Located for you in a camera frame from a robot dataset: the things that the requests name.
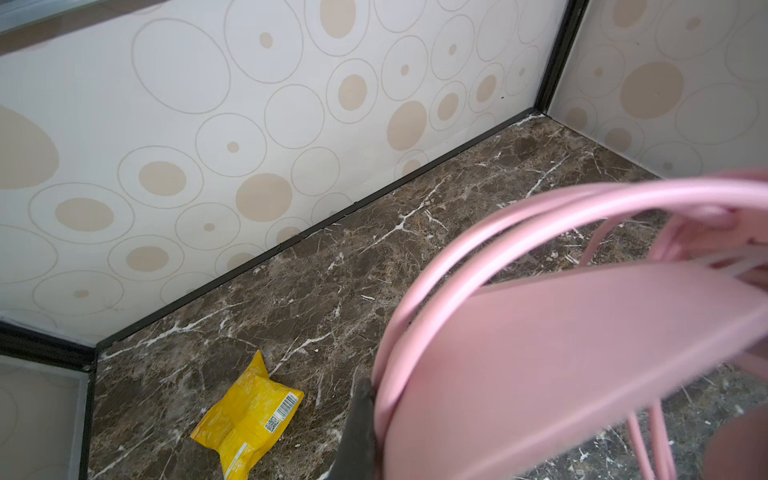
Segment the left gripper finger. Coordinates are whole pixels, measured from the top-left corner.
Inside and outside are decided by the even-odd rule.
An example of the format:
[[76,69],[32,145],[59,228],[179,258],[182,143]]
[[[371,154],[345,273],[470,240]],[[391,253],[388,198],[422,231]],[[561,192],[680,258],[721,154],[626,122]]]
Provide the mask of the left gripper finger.
[[375,389],[370,378],[355,385],[330,480],[374,480],[380,478],[379,454],[374,431]]

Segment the pink cat-ear headphones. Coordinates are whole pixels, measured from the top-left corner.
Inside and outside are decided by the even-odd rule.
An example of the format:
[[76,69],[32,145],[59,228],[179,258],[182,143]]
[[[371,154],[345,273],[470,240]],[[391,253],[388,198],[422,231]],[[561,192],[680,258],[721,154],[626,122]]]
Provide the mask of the pink cat-ear headphones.
[[594,183],[514,203],[420,274],[372,372],[379,479],[507,479],[625,422],[677,472],[662,399],[767,375],[767,173]]

